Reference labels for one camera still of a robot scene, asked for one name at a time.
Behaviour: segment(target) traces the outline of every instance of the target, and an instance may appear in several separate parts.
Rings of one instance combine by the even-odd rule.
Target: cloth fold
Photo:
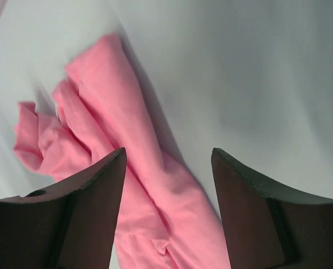
[[[128,156],[115,245],[121,268],[230,268],[222,226],[191,175],[161,151],[116,34],[65,68],[59,120],[19,103],[16,156],[60,181],[118,147]]]

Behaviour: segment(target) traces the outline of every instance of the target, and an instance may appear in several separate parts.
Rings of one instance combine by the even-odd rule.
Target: white table
[[[333,198],[333,1],[318,2],[9,0],[0,17],[0,198],[52,183],[13,155],[16,102],[53,113],[63,65],[114,30],[162,146],[215,208],[213,147]]]

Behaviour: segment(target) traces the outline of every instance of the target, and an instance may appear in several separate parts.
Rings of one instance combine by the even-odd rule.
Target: pink fabric
[[[20,103],[15,154],[60,181],[118,147],[128,155],[115,245],[121,268],[230,268],[223,230],[190,174],[161,151],[119,38],[66,66],[53,92],[59,120]]]

